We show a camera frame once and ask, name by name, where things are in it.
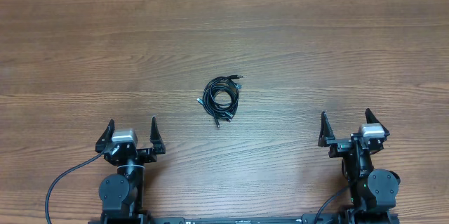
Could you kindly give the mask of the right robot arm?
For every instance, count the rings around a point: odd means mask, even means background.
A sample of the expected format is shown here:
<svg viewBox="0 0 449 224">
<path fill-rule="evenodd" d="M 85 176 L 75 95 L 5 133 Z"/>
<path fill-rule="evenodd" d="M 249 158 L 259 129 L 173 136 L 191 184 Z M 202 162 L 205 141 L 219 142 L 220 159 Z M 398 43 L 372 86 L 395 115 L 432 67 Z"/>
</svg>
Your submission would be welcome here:
<svg viewBox="0 0 449 224">
<path fill-rule="evenodd" d="M 365 110 L 366 123 L 349 138 L 337 139 L 328 116 L 321 113 L 319 147 L 328 147 L 330 158 L 342 160 L 342 175 L 348 182 L 331 196 L 314 216 L 314 223 L 398 223 L 390 210 L 396 206 L 401 179 L 393 171 L 375 169 L 372 156 L 384 149 L 390 132 L 370 109 Z M 323 214 L 337 197 L 348 191 L 351 204 L 340 207 L 337 213 Z"/>
</svg>

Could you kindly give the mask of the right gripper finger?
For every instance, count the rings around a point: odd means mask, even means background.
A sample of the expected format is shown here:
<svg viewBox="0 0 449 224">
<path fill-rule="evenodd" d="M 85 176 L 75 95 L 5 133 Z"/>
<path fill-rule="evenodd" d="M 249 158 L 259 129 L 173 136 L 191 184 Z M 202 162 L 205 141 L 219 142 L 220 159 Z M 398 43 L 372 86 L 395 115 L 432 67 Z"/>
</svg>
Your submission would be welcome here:
<svg viewBox="0 0 449 224">
<path fill-rule="evenodd" d="M 319 147 L 329 147 L 335 142 L 335 135 L 331 128 L 326 112 L 321 113 L 321 129 L 319 134 Z"/>
<path fill-rule="evenodd" d="M 376 116 L 373 114 L 370 108 L 367 108 L 365 110 L 365 116 L 368 124 L 375 124 L 375 123 L 379 124 L 383 128 L 384 136 L 385 137 L 390 136 L 389 130 L 376 118 Z"/>
</svg>

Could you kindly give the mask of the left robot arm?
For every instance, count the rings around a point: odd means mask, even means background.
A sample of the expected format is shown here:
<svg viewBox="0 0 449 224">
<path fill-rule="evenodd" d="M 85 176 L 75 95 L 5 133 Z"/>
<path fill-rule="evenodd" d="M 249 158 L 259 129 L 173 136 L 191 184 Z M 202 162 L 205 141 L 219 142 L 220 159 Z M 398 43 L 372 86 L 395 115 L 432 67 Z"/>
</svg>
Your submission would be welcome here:
<svg viewBox="0 0 449 224">
<path fill-rule="evenodd" d="M 157 161 L 166 147 L 152 117 L 148 148 L 138 148 L 134 129 L 116 129 L 114 120 L 95 144 L 95 151 L 116 167 L 99 186 L 102 200 L 101 223 L 153 223 L 150 212 L 143 208 L 145 164 Z"/>
</svg>

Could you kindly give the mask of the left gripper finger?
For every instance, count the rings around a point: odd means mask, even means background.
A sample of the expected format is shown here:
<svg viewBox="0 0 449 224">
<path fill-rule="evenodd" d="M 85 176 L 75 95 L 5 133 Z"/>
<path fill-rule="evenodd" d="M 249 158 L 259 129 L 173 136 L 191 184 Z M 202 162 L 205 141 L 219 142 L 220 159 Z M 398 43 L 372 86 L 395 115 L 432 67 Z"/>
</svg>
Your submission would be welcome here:
<svg viewBox="0 0 449 224">
<path fill-rule="evenodd" d="M 162 137 L 159 133 L 156 117 L 152 117 L 152 125 L 150 131 L 150 143 L 153 145 L 155 154 L 165 154 L 166 146 L 163 143 Z"/>
<path fill-rule="evenodd" d="M 114 130 L 115 130 L 114 120 L 110 119 L 105 131 L 102 133 L 102 135 L 99 137 L 98 141 L 95 144 L 95 151 L 97 153 L 103 152 L 107 144 L 112 141 L 112 135 L 114 133 Z"/>
</svg>

